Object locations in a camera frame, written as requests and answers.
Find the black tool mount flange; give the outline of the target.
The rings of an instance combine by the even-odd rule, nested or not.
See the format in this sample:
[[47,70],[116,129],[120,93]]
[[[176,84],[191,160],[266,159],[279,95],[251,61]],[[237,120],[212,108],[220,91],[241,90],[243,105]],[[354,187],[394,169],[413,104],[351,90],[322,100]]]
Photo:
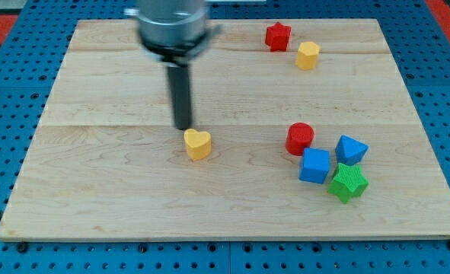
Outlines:
[[222,32],[222,25],[218,24],[206,28],[204,34],[193,41],[182,42],[175,46],[162,46],[150,42],[139,35],[140,42],[147,51],[147,55],[156,62],[163,62],[170,66],[185,66],[203,54],[211,45],[212,40]]

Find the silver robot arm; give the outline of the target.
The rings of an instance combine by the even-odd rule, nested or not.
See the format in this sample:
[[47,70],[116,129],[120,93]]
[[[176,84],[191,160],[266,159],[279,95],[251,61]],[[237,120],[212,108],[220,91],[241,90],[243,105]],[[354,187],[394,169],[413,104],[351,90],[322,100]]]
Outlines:
[[137,0],[124,14],[138,22],[140,43],[150,56],[166,65],[174,127],[193,124],[190,64],[203,53],[222,26],[208,25],[203,0]]

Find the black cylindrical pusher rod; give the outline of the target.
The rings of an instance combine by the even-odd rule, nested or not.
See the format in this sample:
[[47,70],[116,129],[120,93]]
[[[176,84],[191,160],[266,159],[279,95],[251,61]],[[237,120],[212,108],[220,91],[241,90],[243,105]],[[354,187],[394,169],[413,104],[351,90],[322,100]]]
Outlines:
[[186,130],[193,122],[190,68],[188,65],[168,66],[167,77],[174,126],[176,129]]

